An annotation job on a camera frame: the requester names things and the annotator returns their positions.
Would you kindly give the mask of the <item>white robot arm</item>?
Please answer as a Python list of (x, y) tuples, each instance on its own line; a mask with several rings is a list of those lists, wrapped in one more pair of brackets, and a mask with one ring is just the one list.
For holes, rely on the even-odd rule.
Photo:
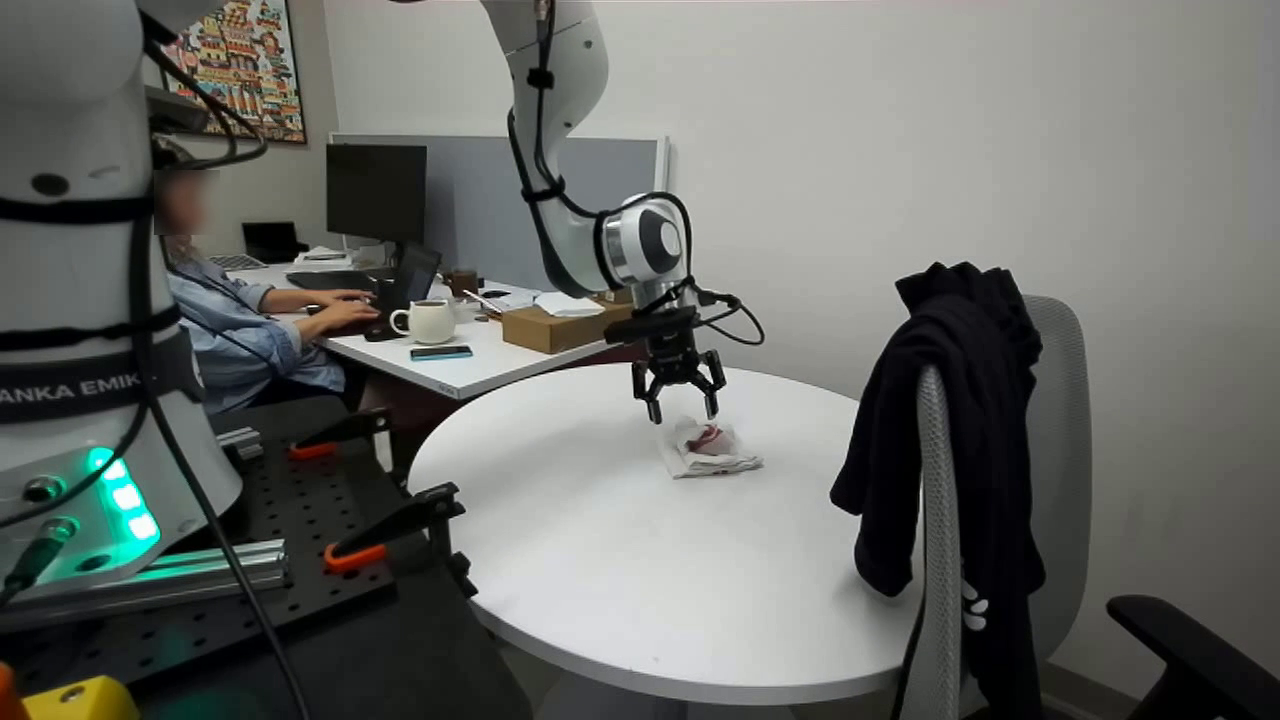
[[(478, 0), (542, 266), (571, 294), (675, 310), (692, 221), (669, 192), (588, 213), (552, 166), (606, 85), (593, 0)], [(0, 0), (5, 583), (133, 575), (235, 498), (160, 266), (142, 66), (217, 0)]]

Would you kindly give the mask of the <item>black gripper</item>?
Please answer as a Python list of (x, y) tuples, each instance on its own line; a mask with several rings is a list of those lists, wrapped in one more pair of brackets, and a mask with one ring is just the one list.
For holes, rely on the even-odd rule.
[(721, 416), (724, 363), (717, 353), (694, 353), (692, 328), (692, 309), (626, 314), (602, 328), (606, 342), (626, 342), (635, 353), (630, 397), (644, 402), (651, 423), (664, 423), (657, 381), (689, 381), (704, 397), (704, 416)]

